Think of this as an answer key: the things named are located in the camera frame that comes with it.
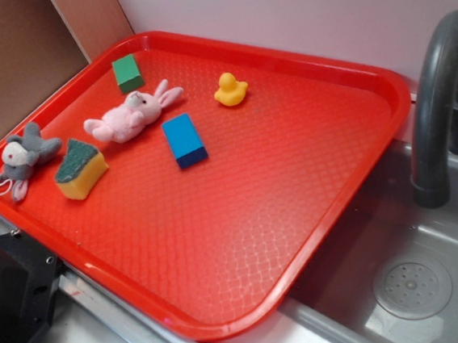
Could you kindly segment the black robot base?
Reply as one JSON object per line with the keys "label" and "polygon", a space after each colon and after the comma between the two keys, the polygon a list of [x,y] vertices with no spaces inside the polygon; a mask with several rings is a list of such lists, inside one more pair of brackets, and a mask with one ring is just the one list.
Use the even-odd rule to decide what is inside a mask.
{"label": "black robot base", "polygon": [[34,343],[51,328],[60,268],[26,232],[0,235],[0,343]]}

